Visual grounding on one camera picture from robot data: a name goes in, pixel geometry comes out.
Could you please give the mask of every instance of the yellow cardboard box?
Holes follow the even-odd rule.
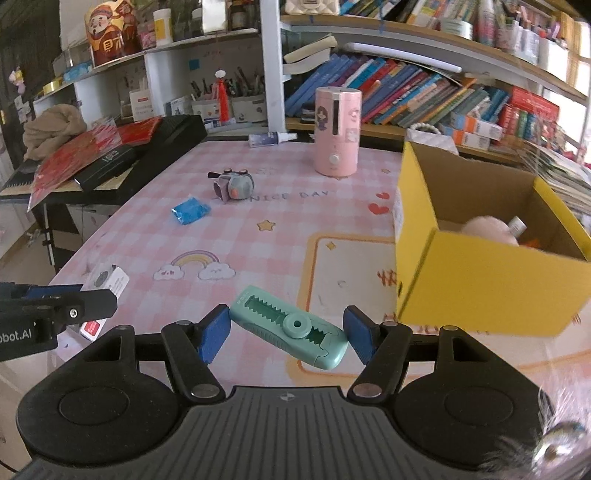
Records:
[[[554,336],[591,296],[591,238],[531,173],[406,143],[393,209],[397,313],[408,325]],[[527,225],[516,247],[458,233],[491,215]]]

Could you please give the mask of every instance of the pink checkered tablecloth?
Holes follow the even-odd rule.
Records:
[[[122,267],[130,281],[104,331],[128,324],[151,333],[179,319],[198,321],[218,303],[231,304],[250,284],[296,304],[309,237],[320,231],[393,235],[391,215],[371,205],[376,192],[395,188],[401,155],[361,148],[359,171],[337,180],[314,171],[313,152],[313,144],[296,142],[253,149],[244,141],[197,146],[123,205],[52,283],[82,283],[99,262]],[[253,175],[250,200],[224,205],[215,198],[207,173],[226,167]],[[207,202],[212,212],[181,226],[171,208],[189,196]],[[64,361],[87,345],[72,332],[59,341]],[[289,386],[294,381],[285,371],[286,356],[233,325],[211,369],[226,389]]]

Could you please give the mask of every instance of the blue packet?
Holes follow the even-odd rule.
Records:
[[[181,225],[188,225],[205,217],[212,211],[212,208],[206,203],[201,203],[194,197],[173,208],[174,216]]]

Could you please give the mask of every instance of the black case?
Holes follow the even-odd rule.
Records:
[[[74,176],[74,181],[85,192],[91,192],[107,180],[121,175],[137,158],[135,147],[120,145],[80,170]]]

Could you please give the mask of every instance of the mint green eraser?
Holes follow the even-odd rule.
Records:
[[[232,304],[230,318],[277,348],[323,370],[336,367],[347,350],[343,330],[252,285]]]

